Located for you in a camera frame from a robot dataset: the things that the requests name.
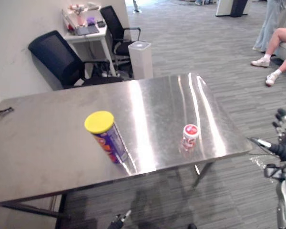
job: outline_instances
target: white trash can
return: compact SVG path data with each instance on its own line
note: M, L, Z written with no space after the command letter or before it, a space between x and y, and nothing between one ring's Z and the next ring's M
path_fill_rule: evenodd
M151 44L137 41L128 46L135 80L153 77L153 61Z

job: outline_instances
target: white sneaker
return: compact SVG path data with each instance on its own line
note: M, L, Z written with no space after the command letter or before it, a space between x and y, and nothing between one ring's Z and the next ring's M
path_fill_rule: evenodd
M262 57L261 59L259 59L257 61L251 61L251 65L257 66L257 67L267 68L270 65L270 60L267 60L264 57Z
M275 84L275 81L276 79L278 78L279 76L275 73L271 73L269 74L267 77L266 77L266 85L268 87L271 87L272 85Z

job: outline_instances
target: purple object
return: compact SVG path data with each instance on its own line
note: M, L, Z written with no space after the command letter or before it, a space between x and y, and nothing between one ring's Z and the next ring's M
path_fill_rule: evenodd
M94 17L88 17L87 23L88 23L88 25L95 25L95 18Z
M115 124L106 132L92 134L102 148L107 151L111 161L120 164L128 157L126 148Z

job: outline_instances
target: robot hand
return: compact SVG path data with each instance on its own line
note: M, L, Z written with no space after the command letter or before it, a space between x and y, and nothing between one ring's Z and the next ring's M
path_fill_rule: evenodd
M123 218L121 217L120 214L116 215L107 229L120 229L120 228L122 228L124 225L124 221L130 215L131 212L132 211L129 210Z
M286 111L278 109L276 118L278 122L273 122L272 125L276 129L279 144L273 144L256 137L252 137L250 140L278 155L282 161L286 161Z

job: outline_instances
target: chair backrest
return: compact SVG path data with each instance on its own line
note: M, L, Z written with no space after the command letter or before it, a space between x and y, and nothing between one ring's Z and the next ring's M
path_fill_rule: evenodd
M84 63L56 30L33 40L29 50L63 86L74 85L84 75Z
M113 39L123 39L124 29L112 6L100 9Z

